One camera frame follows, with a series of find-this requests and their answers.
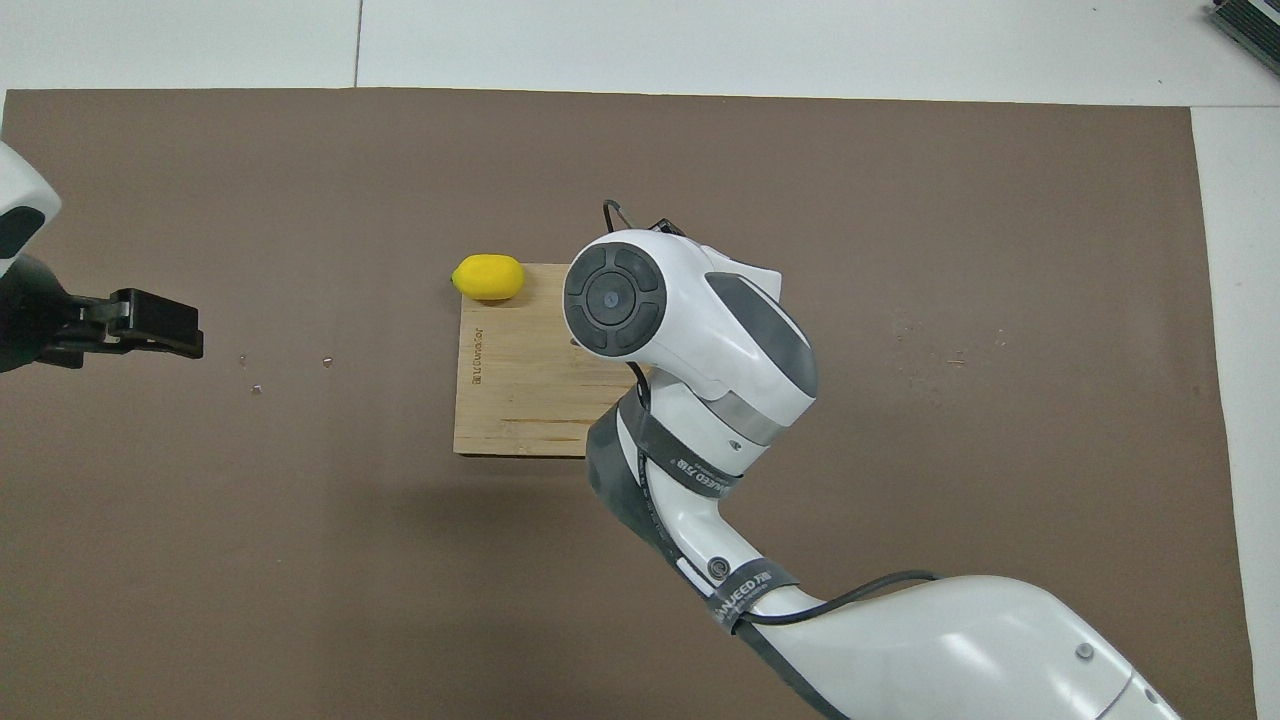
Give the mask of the brown table mat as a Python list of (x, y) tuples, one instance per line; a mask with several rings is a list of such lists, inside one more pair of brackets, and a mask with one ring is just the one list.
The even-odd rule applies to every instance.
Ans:
[(0, 720), (815, 720), (580, 461), (454, 454), (453, 266), (605, 197), (783, 273), (820, 393), (723, 511), (809, 592), (1020, 578), (1258, 717), (1185, 108), (10, 91), (3, 137), (32, 254), (206, 354), (0, 374)]

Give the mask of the yellow lemon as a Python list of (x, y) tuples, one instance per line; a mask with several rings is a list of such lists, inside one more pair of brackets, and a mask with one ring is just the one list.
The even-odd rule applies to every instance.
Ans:
[(516, 258), (490, 252), (468, 255), (451, 273), (460, 293), (479, 302), (513, 299), (524, 288), (525, 278), (524, 265)]

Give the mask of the wooden cutting board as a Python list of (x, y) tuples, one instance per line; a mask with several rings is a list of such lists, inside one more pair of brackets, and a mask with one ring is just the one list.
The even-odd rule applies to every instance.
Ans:
[(527, 263), (524, 270), (512, 299), (461, 300), (453, 450), (582, 457), (589, 427), (635, 375), (573, 345), (561, 302), (567, 265)]

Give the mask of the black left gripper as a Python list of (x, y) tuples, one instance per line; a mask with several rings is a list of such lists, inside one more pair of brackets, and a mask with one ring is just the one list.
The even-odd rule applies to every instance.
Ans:
[(31, 255), (17, 258), (0, 278), (0, 373), (32, 363), (81, 369), (84, 354), (133, 351), (204, 357), (198, 310), (137, 288), (106, 299), (68, 293)]

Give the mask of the grey ribbed device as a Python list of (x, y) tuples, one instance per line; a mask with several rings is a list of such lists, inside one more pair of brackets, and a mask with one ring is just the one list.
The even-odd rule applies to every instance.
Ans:
[(1280, 77), (1280, 0), (1212, 0), (1210, 22)]

